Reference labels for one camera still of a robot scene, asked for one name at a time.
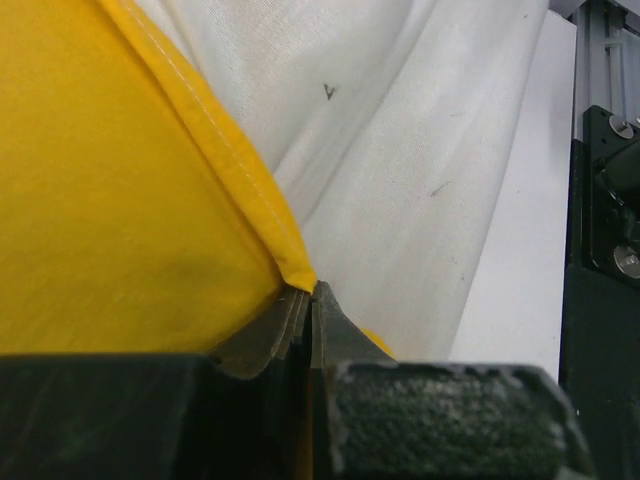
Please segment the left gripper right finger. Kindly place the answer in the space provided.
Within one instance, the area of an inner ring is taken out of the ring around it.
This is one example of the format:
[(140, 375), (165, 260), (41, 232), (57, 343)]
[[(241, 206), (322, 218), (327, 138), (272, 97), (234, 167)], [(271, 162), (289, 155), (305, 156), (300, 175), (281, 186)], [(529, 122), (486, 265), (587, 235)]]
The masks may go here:
[(317, 479), (591, 479), (595, 467), (559, 385), (529, 365), (393, 360), (312, 297)]

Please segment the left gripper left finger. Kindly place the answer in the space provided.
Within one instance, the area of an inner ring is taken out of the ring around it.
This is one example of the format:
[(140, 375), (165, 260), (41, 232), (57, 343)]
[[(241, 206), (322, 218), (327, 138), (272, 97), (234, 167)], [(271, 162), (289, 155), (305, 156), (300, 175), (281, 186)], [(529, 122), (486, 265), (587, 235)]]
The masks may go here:
[(311, 297), (204, 353), (1, 359), (5, 479), (292, 479)]

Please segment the yellow printed pillowcase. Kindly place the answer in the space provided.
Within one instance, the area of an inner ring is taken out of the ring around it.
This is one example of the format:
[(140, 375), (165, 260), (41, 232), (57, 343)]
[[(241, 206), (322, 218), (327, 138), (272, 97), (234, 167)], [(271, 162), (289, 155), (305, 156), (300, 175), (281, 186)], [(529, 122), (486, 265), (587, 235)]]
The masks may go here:
[(272, 174), (132, 1), (1, 5), (1, 350), (206, 351), (316, 273)]

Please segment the white pillow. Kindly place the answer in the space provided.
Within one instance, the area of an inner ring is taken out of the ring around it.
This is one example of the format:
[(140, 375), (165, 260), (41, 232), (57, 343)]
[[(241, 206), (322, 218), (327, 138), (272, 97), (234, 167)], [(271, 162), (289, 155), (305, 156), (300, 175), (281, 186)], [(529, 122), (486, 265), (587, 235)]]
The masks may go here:
[(403, 360), (445, 359), (544, 1), (143, 1), (286, 197), (318, 277)]

